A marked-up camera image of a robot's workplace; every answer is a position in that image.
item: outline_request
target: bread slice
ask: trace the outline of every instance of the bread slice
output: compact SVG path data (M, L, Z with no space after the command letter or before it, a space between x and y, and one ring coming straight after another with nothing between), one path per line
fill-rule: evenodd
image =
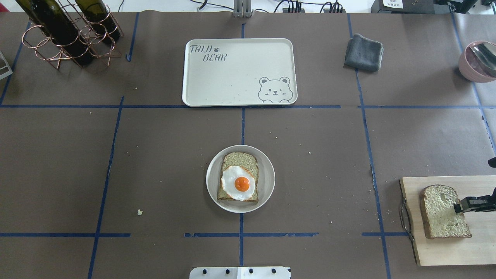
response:
M426 238L472 237L465 216L453 207L459 202L455 189L446 185L430 185L420 192Z
M222 173L231 166L240 166L250 172L255 179L255 191L253 195L246 200L246 202L258 202L258 163L255 156L245 153L245 152L231 152L224 156L224 162L222 163L220 169L220 178L222 178ZM218 200L228 200L228 201L236 201L231 198L220 184L219 180L219 188L217 191L217 199Z

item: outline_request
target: pink bowl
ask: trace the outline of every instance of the pink bowl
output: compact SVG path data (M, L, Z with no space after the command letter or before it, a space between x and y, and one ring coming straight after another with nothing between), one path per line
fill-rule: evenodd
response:
M479 65L478 59L475 54L472 52L470 47L481 44L484 41L475 41L470 43L460 55L460 59L458 60L458 68L460 69L460 73L462 75L473 82L491 82L496 80L496 77L487 75L484 70Z

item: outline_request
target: folded towel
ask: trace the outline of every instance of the folded towel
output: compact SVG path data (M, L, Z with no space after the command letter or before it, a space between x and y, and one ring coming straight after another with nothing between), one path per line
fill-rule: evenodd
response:
M378 41L367 39L360 34L348 41L344 64L367 71L378 71L384 48Z

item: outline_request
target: green glass bottle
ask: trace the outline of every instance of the green glass bottle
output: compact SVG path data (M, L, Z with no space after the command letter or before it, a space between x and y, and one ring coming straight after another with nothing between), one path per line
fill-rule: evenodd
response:
M75 0L84 16L91 22L99 22L100 24L93 24L93 30L99 35L103 35L105 33L105 29L107 33L109 33L110 37L117 42L121 36L117 25L109 16L105 5L102 0ZM105 38L103 40L104 43L110 45L112 41L109 38Z
M82 43L85 39L79 35L78 29L67 18L59 4L55 0L31 0L31 2L33 13L57 44L67 45L63 48L78 64L89 64L93 56L88 46Z
M33 10L31 9L31 0L15 0L15 1L26 12L31 22L33 22L36 25L41 25L40 21L38 20L36 15L33 13ZM50 34L48 33L45 27L40 27L40 30L41 32L43 32L45 36L50 37Z

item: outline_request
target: bear drawing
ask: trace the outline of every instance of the bear drawing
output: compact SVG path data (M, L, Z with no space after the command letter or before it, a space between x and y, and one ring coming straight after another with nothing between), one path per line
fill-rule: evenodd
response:
M280 79L260 79L260 91L258 97L263 103L289 103L293 98L293 92L289 88L289 78L283 76Z

